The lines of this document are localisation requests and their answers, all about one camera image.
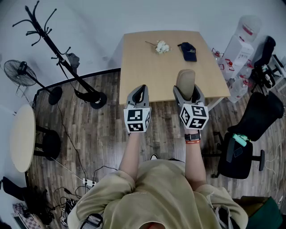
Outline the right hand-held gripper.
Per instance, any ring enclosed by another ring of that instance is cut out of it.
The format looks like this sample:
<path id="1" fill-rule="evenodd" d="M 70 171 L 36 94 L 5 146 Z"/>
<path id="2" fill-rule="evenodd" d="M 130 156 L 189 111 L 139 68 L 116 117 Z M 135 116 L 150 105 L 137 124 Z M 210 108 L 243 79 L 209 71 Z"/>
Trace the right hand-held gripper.
<path id="1" fill-rule="evenodd" d="M 208 108 L 204 106 L 205 97 L 200 88 L 195 85 L 193 90 L 193 103 L 186 103 L 180 89 L 173 87 L 173 93 L 179 105 L 179 120 L 186 129 L 202 130 L 208 119 Z"/>

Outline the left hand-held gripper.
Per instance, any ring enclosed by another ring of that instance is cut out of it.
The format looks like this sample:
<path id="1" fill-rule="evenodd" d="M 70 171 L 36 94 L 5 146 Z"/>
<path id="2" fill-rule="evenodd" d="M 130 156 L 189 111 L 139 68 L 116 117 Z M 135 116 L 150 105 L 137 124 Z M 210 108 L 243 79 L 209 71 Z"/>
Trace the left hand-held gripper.
<path id="1" fill-rule="evenodd" d="M 148 87 L 141 85 L 135 88 L 127 96 L 126 103 L 124 121 L 128 133 L 146 132 L 151 121 Z"/>

